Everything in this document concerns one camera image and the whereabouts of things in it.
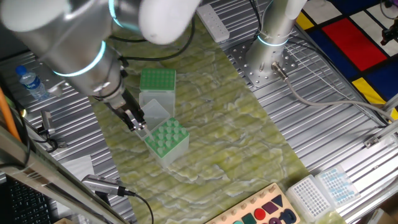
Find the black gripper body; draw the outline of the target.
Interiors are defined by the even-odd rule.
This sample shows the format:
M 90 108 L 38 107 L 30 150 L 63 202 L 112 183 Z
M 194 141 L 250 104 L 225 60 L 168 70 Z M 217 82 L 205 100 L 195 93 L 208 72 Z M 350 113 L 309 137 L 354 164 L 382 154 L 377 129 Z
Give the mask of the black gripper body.
M 125 117 L 127 110 L 133 112 L 136 109 L 136 101 L 129 91 L 117 93 L 112 98 L 105 98 L 104 104 L 119 117 Z

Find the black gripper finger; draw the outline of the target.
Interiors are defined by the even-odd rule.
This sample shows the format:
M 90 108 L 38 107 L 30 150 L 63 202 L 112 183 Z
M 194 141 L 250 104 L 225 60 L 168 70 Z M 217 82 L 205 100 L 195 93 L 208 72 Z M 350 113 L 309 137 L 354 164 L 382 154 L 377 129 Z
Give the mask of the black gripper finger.
M 130 131 L 135 131 L 139 128 L 139 123 L 129 110 L 123 112 L 123 121 Z
M 146 121 L 144 119 L 144 111 L 137 103 L 131 103 L 130 112 L 132 114 L 131 122 L 133 123 L 134 129 L 144 129 Z

